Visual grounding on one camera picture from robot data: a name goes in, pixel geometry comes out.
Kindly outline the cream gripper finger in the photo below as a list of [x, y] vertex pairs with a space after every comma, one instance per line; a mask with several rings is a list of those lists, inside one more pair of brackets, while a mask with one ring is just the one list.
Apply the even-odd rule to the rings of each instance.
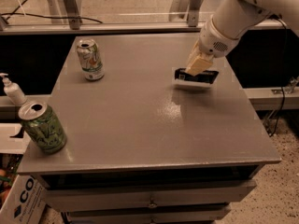
[[205, 54], [191, 55], [188, 58], [185, 72], [189, 75], [197, 76], [213, 64], [212, 60], [213, 56]]
[[186, 62], [187, 66], [193, 66], [199, 61], [199, 42], [196, 41]]

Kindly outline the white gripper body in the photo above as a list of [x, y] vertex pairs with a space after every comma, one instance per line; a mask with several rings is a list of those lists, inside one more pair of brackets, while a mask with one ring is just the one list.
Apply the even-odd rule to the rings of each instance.
[[211, 16], [200, 31], [199, 50], [215, 58], [223, 57], [235, 48], [240, 37], [239, 31], [232, 30], [227, 22], [217, 24]]

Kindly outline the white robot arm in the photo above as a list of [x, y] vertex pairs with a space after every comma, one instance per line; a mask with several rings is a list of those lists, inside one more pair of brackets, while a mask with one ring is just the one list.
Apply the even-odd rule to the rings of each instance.
[[247, 30], [272, 15], [299, 35], [299, 0], [223, 0], [201, 28], [185, 72], [192, 76], [204, 72], [214, 58], [230, 53]]

